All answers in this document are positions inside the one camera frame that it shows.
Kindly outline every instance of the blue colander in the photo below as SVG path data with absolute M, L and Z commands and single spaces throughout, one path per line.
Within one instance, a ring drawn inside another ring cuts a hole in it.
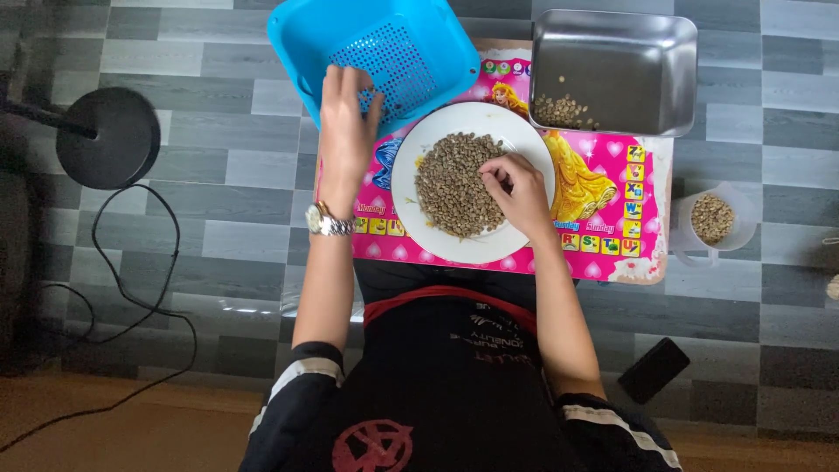
M 367 71 L 385 95 L 379 138 L 465 92 L 481 64 L 446 0 L 287 0 L 268 38 L 318 129 L 326 67 Z

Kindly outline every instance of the watch face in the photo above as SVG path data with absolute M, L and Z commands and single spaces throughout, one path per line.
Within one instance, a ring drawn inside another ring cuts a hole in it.
M 312 233 L 319 233 L 320 222 L 320 208 L 318 208 L 316 204 L 312 203 L 306 210 L 306 224 L 309 225 L 309 231 L 311 231 Z

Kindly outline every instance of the black t-shirt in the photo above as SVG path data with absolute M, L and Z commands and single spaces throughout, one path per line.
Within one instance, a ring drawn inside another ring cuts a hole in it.
M 346 380 L 325 343 L 294 349 L 254 420 L 239 470 L 674 470 L 638 413 L 552 398 L 533 334 L 456 296 L 395 307 L 365 328 Z

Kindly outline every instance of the stainless steel tray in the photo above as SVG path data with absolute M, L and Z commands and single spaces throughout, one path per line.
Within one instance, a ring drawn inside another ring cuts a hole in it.
M 696 107 L 696 26 L 687 18 L 548 10 L 534 26 L 529 111 L 535 99 L 566 94 L 598 132 L 677 137 Z

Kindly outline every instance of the black phone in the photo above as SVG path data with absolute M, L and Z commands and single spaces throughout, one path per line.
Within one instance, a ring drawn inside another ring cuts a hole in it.
M 643 405 L 688 365 L 690 359 L 685 352 L 673 339 L 664 338 L 627 369 L 618 384 L 630 398 Z

